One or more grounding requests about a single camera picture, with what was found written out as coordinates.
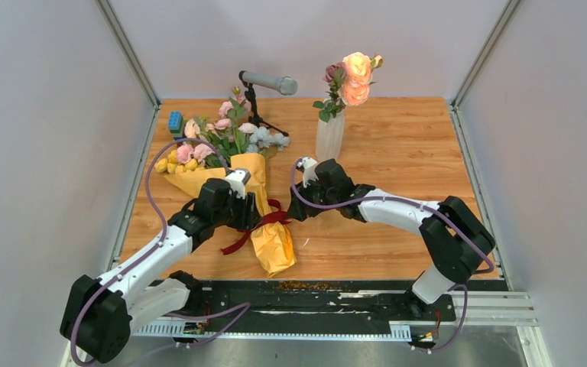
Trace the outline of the dark red ribbon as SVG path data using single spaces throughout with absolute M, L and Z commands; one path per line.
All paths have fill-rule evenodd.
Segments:
M 256 227 L 254 227 L 253 229 L 248 230 L 248 231 L 242 231 L 243 236 L 240 239 L 238 239 L 235 243 L 233 243 L 232 245 L 230 245 L 228 247 L 221 248 L 220 252 L 223 255 L 231 255 L 232 253 L 237 252 L 249 240 L 250 235 L 254 231 L 256 231 L 257 229 L 261 228 L 262 226 L 265 226 L 267 224 L 276 223 L 276 222 L 283 224 L 283 225 L 287 225 L 287 224 L 291 223 L 291 219 L 289 218 L 288 214 L 284 210 L 282 210 L 282 205 L 279 200 L 269 199 L 268 205 L 271 208 L 275 208 L 275 211 L 265 215 L 261 219 L 259 224 L 257 224 Z

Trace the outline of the yellow flower bouquet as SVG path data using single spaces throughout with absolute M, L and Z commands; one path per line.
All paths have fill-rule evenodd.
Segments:
M 267 159 L 287 148 L 290 139 L 257 126 L 255 106 L 249 87 L 235 87 L 215 121 L 195 116 L 185 122 L 177 112 L 171 113 L 169 129 L 182 130 L 174 132 L 175 148 L 159 154 L 153 169 L 192 197 L 214 179 L 228 184 L 228 199 L 238 203 L 245 216 L 238 229 L 242 237 L 220 252 L 231 255 L 250 242 L 261 267 L 272 277 L 297 261 L 287 228 L 290 220 L 281 203 L 267 194 Z

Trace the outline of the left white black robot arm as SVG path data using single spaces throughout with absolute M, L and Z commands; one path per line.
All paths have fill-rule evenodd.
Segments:
M 163 219 L 159 234 L 127 261 L 96 278 L 85 274 L 74 281 L 60 334 L 69 341 L 77 365 L 110 362 L 134 332 L 171 311 L 193 316 L 202 310 L 204 297 L 184 272 L 156 287 L 152 282 L 217 228 L 250 230 L 259 224 L 255 194 L 246 187 L 249 179 L 245 169 L 209 178 L 198 197 Z

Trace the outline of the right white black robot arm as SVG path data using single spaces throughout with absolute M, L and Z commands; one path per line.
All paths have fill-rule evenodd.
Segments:
M 431 264 L 407 291 L 407 312 L 425 319 L 436 301 L 475 274 L 495 268 L 489 258 L 496 242 L 476 215 L 456 196 L 441 201 L 415 200 L 387 193 L 369 184 L 356 184 L 342 166 L 329 159 L 299 158 L 293 166 L 302 180 L 290 185 L 291 219 L 304 221 L 337 210 L 346 219 L 378 223 L 418 235 Z

